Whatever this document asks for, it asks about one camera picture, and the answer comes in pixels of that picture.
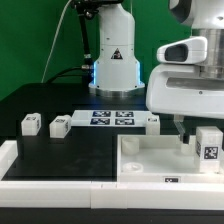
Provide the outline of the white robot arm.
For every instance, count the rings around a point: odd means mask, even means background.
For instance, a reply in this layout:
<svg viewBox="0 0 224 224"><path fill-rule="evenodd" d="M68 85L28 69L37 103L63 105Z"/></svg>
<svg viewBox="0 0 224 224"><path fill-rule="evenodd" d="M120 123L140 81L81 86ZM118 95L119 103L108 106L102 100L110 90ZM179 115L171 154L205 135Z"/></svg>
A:
<svg viewBox="0 0 224 224"><path fill-rule="evenodd" d="M191 36L157 50L156 66L144 84L134 56L134 20L121 4L98 2L100 56L89 84L113 97L147 90L154 113L224 119L224 0L168 0L174 18Z"/></svg>

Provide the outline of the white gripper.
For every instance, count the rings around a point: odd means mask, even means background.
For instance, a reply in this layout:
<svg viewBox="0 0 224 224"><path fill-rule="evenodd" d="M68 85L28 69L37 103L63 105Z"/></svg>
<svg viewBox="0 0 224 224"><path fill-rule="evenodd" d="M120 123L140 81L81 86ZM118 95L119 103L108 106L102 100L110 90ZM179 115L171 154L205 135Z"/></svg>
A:
<svg viewBox="0 0 224 224"><path fill-rule="evenodd" d="M202 77L199 64L208 53L208 40L193 36L161 46L160 62L149 77L146 106L154 113L224 119L224 81ZM180 141L190 135L182 122L175 121Z"/></svg>

